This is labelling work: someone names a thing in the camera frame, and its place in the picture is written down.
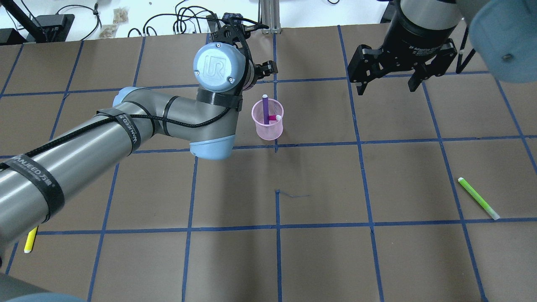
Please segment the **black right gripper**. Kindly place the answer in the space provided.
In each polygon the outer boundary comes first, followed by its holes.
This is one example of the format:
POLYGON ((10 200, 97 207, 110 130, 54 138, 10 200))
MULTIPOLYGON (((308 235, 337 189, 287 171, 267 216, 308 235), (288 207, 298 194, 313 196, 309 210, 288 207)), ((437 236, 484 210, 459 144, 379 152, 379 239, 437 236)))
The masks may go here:
POLYGON ((349 79, 355 83, 357 94, 363 96, 369 82, 399 71, 414 71, 408 80, 410 92, 415 92, 424 80, 443 76, 458 52, 452 39, 441 46, 418 48, 399 41, 394 48, 386 45, 373 49, 361 44, 348 64, 349 79))

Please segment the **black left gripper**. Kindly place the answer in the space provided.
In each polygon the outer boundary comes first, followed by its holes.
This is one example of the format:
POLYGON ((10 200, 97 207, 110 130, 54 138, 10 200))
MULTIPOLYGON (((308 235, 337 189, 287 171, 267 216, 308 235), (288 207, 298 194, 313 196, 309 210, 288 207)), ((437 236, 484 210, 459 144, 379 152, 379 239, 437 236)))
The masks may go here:
POLYGON ((241 89, 247 91, 265 77, 278 73, 274 60, 255 64, 247 39, 255 31, 269 30, 269 26, 260 21, 243 18, 240 14, 225 13, 222 19, 215 19, 215 30, 211 32, 209 41, 230 61, 230 71, 225 71, 228 86, 224 91, 241 89))

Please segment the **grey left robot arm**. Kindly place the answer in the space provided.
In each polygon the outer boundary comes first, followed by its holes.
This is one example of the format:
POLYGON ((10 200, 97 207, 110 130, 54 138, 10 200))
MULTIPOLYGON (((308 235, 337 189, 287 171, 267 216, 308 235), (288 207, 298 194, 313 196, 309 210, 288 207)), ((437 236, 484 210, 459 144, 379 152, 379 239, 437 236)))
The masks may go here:
POLYGON ((1 163, 1 250, 55 216, 72 199, 157 134, 189 142, 200 159, 230 157, 243 92, 276 74, 253 63, 247 39, 268 25, 231 15, 193 59, 196 98, 126 87, 110 108, 56 139, 1 163))

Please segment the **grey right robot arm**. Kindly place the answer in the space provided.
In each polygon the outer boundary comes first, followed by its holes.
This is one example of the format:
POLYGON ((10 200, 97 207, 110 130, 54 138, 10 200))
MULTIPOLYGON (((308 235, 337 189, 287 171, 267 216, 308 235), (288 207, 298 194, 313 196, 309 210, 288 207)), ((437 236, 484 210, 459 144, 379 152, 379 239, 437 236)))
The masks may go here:
POLYGON ((414 92, 441 77, 458 59, 456 73, 479 54, 489 72, 509 83, 535 82, 535 0, 396 0, 382 45, 361 44, 347 66, 349 81, 362 95, 374 79, 413 71, 414 92))

